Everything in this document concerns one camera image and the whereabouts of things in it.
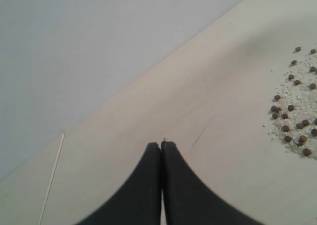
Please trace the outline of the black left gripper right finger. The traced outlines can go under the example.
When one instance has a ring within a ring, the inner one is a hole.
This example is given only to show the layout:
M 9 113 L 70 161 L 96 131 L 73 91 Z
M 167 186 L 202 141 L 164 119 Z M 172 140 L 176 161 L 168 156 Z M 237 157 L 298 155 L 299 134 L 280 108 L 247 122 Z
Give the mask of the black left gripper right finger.
M 161 187 L 168 225 L 249 225 L 250 217 L 213 193 L 172 141 L 161 142 Z

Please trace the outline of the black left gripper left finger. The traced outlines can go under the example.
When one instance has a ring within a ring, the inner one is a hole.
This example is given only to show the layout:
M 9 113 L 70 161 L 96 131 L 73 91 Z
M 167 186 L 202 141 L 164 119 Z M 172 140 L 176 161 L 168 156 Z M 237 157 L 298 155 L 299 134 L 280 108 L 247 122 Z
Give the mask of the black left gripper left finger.
M 160 148 L 151 142 L 121 187 L 79 224 L 159 225 L 160 215 Z

